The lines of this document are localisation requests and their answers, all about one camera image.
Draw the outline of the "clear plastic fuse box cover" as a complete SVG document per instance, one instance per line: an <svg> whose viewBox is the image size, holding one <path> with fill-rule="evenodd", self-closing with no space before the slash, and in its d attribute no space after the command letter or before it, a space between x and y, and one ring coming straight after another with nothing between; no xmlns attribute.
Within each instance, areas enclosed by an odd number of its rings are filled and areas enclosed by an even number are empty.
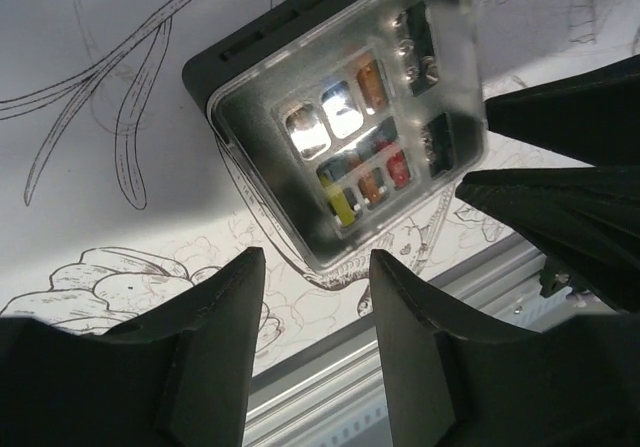
<svg viewBox="0 0 640 447"><path fill-rule="evenodd" d="M346 260L483 156L486 117L470 0L413 0L408 33L384 60L372 114L331 120L312 110L209 121L246 172L301 259L322 272ZM396 189L386 159L402 149L411 181ZM379 169L386 197L369 206L358 187ZM319 176L344 189L357 219L342 227Z"/></svg>

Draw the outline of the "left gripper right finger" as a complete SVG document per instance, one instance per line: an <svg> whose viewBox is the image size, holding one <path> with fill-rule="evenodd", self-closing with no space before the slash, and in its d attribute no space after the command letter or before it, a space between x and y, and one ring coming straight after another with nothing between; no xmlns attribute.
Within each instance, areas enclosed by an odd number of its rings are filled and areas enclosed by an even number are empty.
<svg viewBox="0 0 640 447"><path fill-rule="evenodd" d="M635 446L639 318L578 315L534 332L371 254L373 316L418 344L418 371L389 368L397 446Z"/></svg>

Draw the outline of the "yellow blade fuse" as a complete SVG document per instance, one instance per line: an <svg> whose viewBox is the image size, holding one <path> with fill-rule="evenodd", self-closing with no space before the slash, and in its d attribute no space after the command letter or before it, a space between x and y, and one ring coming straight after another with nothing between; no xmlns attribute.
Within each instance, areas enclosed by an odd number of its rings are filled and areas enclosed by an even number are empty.
<svg viewBox="0 0 640 447"><path fill-rule="evenodd" d="M351 206L344 189L334 182L328 174L321 174L319 180L328 196L329 205L338 217L340 225L350 227L356 222L357 215Z"/></svg>

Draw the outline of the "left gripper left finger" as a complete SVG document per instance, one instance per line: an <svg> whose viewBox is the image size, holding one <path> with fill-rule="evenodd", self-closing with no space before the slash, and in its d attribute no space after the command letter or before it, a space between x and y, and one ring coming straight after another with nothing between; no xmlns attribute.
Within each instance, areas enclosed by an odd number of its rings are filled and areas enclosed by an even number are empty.
<svg viewBox="0 0 640 447"><path fill-rule="evenodd" d="M103 335L1 322L5 446L238 446L265 285L250 247Z"/></svg>

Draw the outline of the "orange blade fuse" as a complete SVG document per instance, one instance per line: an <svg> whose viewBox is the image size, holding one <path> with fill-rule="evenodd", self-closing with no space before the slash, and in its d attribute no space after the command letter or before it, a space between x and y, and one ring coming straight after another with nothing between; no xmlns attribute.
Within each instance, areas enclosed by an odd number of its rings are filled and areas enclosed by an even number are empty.
<svg viewBox="0 0 640 447"><path fill-rule="evenodd" d="M358 180L358 187L369 206L375 206L386 197L386 186L379 169L363 173Z"/></svg>

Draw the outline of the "black fuse box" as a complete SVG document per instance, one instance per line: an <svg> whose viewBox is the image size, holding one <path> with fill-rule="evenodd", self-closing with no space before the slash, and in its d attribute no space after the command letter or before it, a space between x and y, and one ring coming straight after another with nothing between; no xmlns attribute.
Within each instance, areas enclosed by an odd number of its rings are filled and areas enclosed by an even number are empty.
<svg viewBox="0 0 640 447"><path fill-rule="evenodd" d="M286 0L190 59L182 80L214 121L372 114L412 1Z"/></svg>

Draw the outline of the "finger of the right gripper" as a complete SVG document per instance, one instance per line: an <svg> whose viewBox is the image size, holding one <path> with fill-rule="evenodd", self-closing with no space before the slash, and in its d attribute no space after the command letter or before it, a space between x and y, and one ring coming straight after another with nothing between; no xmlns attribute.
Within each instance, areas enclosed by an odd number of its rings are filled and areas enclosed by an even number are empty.
<svg viewBox="0 0 640 447"><path fill-rule="evenodd" d="M639 164L639 57L492 97L489 130L594 166Z"/></svg>
<svg viewBox="0 0 640 447"><path fill-rule="evenodd" d="M638 167L475 171L455 195L558 261L609 307L638 311Z"/></svg>

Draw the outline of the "red blade fuse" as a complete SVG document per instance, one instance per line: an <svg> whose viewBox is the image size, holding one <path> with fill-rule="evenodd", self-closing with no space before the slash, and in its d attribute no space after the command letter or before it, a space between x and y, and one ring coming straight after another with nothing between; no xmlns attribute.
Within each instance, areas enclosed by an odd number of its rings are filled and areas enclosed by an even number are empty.
<svg viewBox="0 0 640 447"><path fill-rule="evenodd" d="M396 189L403 189L409 185L411 173L402 149L393 149L387 156L385 165Z"/></svg>

